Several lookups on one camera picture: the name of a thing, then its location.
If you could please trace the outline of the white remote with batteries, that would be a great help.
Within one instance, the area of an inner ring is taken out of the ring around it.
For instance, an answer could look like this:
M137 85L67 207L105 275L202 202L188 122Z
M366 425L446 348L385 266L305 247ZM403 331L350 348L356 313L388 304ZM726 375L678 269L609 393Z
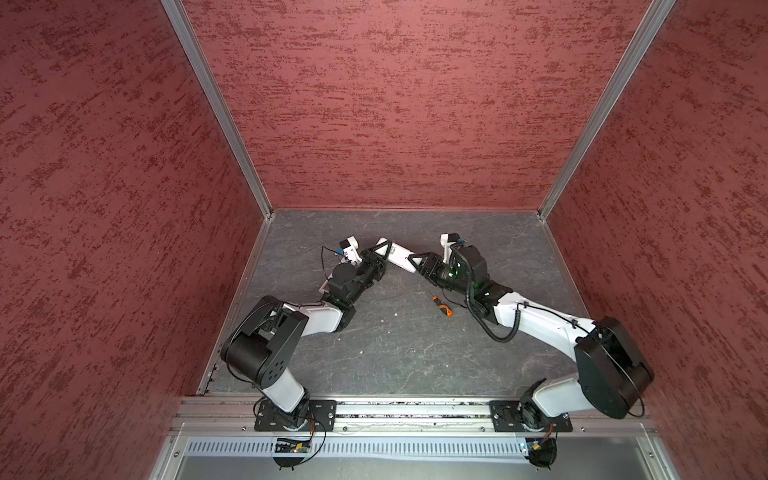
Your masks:
M417 270L417 267L409 260L409 257L413 255L413 252L384 237L378 240L373 251L378 255L385 257L390 263L409 273L415 273Z

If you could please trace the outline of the orange black screwdriver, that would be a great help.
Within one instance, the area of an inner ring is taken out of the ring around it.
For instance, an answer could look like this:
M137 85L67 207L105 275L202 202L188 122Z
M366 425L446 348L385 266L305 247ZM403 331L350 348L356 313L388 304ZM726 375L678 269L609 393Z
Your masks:
M438 307L438 309L441 311L443 315L446 317L451 317L453 315L453 310L444 303L438 296L434 296L432 298L433 303Z

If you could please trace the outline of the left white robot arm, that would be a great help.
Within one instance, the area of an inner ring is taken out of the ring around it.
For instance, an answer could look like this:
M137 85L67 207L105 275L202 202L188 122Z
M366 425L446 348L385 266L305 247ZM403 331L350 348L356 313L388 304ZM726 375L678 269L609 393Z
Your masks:
M344 330L355 316L355 302L384 276L391 250L385 241L364 250L358 263L338 264L316 303L262 297L223 343L220 357L233 377L256 388L291 422L308 420L309 392L289 370L298 343Z

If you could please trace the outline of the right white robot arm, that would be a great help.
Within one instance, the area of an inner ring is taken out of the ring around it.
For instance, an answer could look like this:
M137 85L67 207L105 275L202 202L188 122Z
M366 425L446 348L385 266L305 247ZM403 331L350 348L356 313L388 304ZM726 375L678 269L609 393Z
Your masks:
M405 258L433 286L462 295L469 315L493 341L509 343L524 334L575 363L575 373L538 380L523 393L515 417L525 429L543 431L560 417L587 410L623 419L645 405L654 372L618 320L572 316L527 299L492 280L484 257L461 239L442 253Z

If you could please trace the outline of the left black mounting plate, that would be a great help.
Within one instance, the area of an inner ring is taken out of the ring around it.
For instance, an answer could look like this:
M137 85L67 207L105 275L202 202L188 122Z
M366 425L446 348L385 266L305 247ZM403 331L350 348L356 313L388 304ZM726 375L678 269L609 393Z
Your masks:
M256 432L330 432L334 429L338 402L305 399L297 408L286 412L272 401L261 400L254 405Z

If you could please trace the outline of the black mounting plate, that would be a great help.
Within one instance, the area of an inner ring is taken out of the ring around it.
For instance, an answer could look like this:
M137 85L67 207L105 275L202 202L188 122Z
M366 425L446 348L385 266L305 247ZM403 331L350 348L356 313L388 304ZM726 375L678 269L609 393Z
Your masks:
M573 426L566 414L548 417L532 401L493 400L490 418L497 433L570 433Z
M330 432L334 429L338 402L305 399L297 408L286 412L272 401L261 400L254 405L256 432Z

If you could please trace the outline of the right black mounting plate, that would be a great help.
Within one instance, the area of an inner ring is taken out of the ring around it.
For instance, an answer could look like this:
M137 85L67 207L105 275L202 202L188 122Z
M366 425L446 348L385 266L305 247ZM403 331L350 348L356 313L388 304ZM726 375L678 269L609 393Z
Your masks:
M573 426L566 414L548 417L532 401L493 400L490 418L497 433L570 433Z

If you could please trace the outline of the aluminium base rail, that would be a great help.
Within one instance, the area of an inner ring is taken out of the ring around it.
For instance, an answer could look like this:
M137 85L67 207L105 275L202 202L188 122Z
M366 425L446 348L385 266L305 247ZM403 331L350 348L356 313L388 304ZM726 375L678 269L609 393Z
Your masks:
M170 431L187 435L246 435L254 432L259 414L256 395L186 397ZM334 435L448 435L493 434L500 417L491 412L487 397L364 397L335 396L336 409L325 416ZM608 418L596 411L569 415L573 437L657 437L653 420Z

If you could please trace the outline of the aluminium corner post left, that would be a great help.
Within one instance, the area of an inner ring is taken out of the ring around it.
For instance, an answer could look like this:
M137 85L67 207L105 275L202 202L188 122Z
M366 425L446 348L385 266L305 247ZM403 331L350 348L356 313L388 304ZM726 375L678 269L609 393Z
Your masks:
M179 0L162 0L161 4L229 144L230 150L259 206L263 218L266 221L271 221L273 217L272 204L230 109L226 104L226 100L211 70L203 48L194 32L183 2Z

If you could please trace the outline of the aluminium corner post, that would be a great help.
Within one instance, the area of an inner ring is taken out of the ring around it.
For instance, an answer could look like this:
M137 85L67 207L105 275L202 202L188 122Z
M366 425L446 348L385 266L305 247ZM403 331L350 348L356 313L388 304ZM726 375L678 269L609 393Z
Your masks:
M592 143L639 67L653 40L675 6L675 0L653 0L631 37L624 53L603 89L584 129L571 149L562 169L545 196L538 217L545 223L568 183L576 173Z
M203 48L194 32L183 2L179 0L162 0L161 4L229 144L230 150L259 206L263 218L266 221L271 221L273 217L272 204L230 109L226 104L226 100L211 70Z

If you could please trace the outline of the aluminium corner post right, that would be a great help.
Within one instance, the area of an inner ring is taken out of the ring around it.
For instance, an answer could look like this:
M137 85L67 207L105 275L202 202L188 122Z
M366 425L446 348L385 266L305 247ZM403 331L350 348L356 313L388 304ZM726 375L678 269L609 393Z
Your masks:
M568 183L576 173L592 143L639 67L653 40L675 6L675 0L653 0L631 37L624 53L603 89L584 129L571 149L562 169L545 196L538 217L545 223Z

